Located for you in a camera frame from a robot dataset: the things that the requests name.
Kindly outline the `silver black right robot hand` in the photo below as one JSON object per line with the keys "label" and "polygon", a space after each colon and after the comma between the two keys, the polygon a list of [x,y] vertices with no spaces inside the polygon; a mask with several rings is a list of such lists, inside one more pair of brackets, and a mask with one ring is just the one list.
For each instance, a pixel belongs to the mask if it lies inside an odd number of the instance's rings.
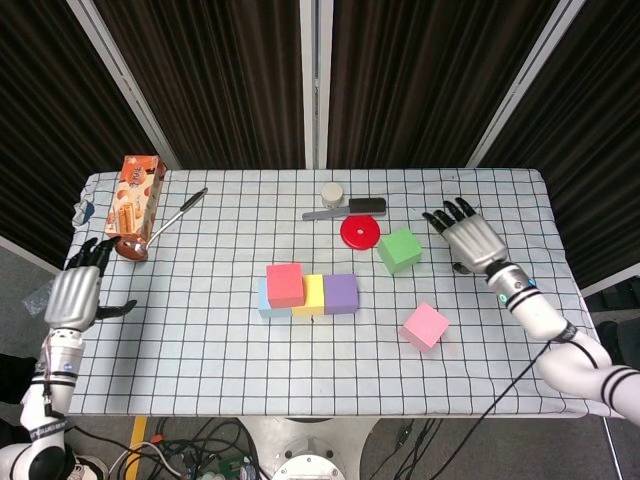
{"label": "silver black right robot hand", "polygon": [[485,274],[490,265],[508,260],[504,241],[466,200],[456,197],[443,205],[444,209],[422,216],[449,244],[458,263],[472,273]]}

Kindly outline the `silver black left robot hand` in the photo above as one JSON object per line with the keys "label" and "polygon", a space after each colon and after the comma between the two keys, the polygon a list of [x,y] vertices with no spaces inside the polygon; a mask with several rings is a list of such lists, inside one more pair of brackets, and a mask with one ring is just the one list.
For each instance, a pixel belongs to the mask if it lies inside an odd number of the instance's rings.
{"label": "silver black left robot hand", "polygon": [[134,299],[122,306],[100,306],[101,282],[112,250],[121,237],[103,241],[87,240],[54,279],[45,311],[45,322],[52,329],[89,329],[96,320],[118,318],[136,305]]}

